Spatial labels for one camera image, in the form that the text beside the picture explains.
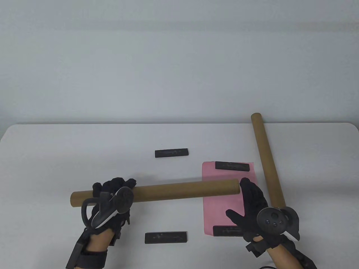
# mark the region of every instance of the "gloved hand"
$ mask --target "gloved hand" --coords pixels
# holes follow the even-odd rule
[[[103,185],[101,183],[95,183],[92,186],[92,195],[93,197],[99,197],[100,192],[109,192],[111,195],[114,195],[121,187],[129,187],[130,189],[133,189],[133,187],[136,185],[136,180],[133,178],[130,178],[127,181],[124,181],[123,178],[114,178],[111,181],[105,182]],[[99,205],[97,204],[92,209],[91,218],[89,221],[91,222],[93,217],[97,214],[99,211]],[[120,237],[120,230],[125,223],[130,224],[130,211],[127,211],[125,214],[116,214],[113,216],[110,220],[108,220],[102,227],[97,229],[91,229],[89,231],[91,234],[100,234],[103,231],[107,229],[111,229],[114,233],[117,239]]]
[[[243,238],[247,242],[253,242],[256,236],[262,236],[269,247],[278,246],[282,239],[282,235],[270,235],[260,229],[257,223],[257,215],[263,209],[268,207],[268,203],[263,196],[262,190],[248,178],[242,178],[239,183],[243,194],[244,216],[229,209],[226,211],[227,217],[243,230]]]

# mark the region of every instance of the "brown cardboard tube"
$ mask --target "brown cardboard tube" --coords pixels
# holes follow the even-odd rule
[[[273,207],[284,207],[285,200],[277,169],[275,168],[272,151],[269,146],[267,133],[264,128],[262,115],[260,113],[254,113],[251,119],[271,204]]]
[[[161,201],[206,196],[238,194],[238,179],[198,181],[134,187],[134,202]],[[80,207],[85,199],[92,197],[92,190],[73,192],[70,203]]]

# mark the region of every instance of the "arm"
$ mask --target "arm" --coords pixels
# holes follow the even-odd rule
[[[303,269],[299,261],[282,245],[267,249],[277,269]]]
[[[102,252],[106,251],[115,233],[111,229],[107,229],[99,235],[91,235],[89,244],[86,247],[87,251]]]

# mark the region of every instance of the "pink sheet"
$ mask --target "pink sheet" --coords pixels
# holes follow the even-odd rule
[[[215,169],[215,162],[204,162],[202,164],[202,181],[223,180],[238,178],[249,178],[257,184],[254,164],[249,163],[249,172],[219,170]],[[226,216],[227,209],[232,209],[241,215],[244,215],[243,196],[242,194],[213,196],[203,198],[203,215],[204,215],[204,233],[213,236],[213,226],[235,226],[235,224]]]

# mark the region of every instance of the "white wall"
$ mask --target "white wall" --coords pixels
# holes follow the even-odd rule
[[[359,2],[10,1],[0,137],[18,122],[350,121]]]

